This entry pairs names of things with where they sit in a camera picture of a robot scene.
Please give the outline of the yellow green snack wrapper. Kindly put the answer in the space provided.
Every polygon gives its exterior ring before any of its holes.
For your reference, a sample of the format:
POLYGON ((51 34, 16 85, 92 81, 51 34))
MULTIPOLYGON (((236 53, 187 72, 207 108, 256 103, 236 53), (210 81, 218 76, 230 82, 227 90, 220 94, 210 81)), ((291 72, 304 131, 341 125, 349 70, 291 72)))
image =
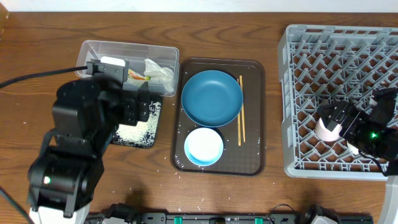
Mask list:
POLYGON ((128 77, 127 77, 127 80, 128 80, 129 82, 132 82, 133 80, 145 80, 145 81, 149 81, 150 79, 151 79, 150 76, 146 76, 146 75, 140 74, 140 73, 138 73, 138 72, 135 72, 135 71, 132 70, 132 69, 129 69, 129 70, 128 70, 128 77))

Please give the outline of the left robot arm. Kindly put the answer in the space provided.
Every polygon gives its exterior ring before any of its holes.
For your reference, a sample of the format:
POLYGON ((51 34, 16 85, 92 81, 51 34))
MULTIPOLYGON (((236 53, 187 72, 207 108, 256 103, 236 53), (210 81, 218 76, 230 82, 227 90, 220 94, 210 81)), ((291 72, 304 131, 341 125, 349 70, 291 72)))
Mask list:
POLYGON ((33 223, 84 223, 103 172, 103 154, 119 125, 149 119, 147 83, 136 91, 98 76, 68 82, 52 106, 55 127, 28 172, 33 223))

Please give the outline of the light blue bowl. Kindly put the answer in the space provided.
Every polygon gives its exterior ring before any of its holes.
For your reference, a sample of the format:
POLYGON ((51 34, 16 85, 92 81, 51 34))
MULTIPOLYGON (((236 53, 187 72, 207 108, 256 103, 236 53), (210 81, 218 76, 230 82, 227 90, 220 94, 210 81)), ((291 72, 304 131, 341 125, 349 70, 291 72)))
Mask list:
POLYGON ((223 154, 224 144, 215 130, 197 128, 186 137, 183 148, 191 163, 205 167, 218 162, 223 154))

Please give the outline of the white napkin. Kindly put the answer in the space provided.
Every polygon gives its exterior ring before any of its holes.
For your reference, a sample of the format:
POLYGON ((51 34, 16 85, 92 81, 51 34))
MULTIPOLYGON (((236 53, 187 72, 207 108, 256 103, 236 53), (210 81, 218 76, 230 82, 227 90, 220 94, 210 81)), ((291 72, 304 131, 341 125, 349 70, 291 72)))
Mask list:
POLYGON ((149 77, 149 80, 152 82, 159 82, 163 84, 164 88, 167 92, 173 92, 173 80, 174 80, 174 72, 167 68, 161 67, 153 60, 147 58, 145 61, 145 71, 144 75, 149 77))

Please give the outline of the dark blue plate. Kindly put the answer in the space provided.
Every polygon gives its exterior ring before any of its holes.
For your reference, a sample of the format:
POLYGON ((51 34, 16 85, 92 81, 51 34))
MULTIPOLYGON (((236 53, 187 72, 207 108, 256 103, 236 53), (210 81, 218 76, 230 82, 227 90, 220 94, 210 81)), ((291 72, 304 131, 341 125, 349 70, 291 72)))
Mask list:
POLYGON ((226 72, 205 70, 184 84, 182 108, 196 124, 217 128, 232 122, 243 106, 238 81, 226 72))

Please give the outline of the white cup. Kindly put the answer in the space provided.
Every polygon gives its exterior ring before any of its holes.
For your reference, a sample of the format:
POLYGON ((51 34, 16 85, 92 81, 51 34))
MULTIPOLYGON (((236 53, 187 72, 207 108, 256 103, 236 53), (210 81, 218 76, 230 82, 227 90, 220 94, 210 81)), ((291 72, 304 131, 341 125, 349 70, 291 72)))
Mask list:
POLYGON ((346 144, 347 144, 347 148, 351 151, 352 154, 354 154, 354 155, 359 154, 359 149, 356 146, 352 145, 349 141, 346 144))

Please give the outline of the pink cup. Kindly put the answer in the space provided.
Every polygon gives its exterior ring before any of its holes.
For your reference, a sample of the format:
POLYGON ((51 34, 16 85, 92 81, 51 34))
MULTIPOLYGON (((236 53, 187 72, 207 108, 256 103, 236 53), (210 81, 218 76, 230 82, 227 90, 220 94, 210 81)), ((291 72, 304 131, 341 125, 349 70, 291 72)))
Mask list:
POLYGON ((321 118, 317 121, 315 125, 314 132, 319 139, 326 142, 336 141, 340 137, 340 131, 342 130, 342 126, 337 124, 333 131, 329 131, 321 118))

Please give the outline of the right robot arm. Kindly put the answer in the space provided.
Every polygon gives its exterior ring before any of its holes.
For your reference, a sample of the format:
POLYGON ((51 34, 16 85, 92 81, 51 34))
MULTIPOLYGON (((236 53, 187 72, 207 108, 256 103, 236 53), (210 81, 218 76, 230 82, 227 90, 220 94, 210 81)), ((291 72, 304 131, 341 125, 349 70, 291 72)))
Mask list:
POLYGON ((377 159, 384 159, 388 167, 382 174, 387 177, 386 194, 379 223, 397 223, 397 130, 387 124, 394 117, 397 88, 374 89, 367 114, 349 101, 322 104, 317 108, 319 119, 315 134, 322 141, 343 138, 380 167, 377 159))

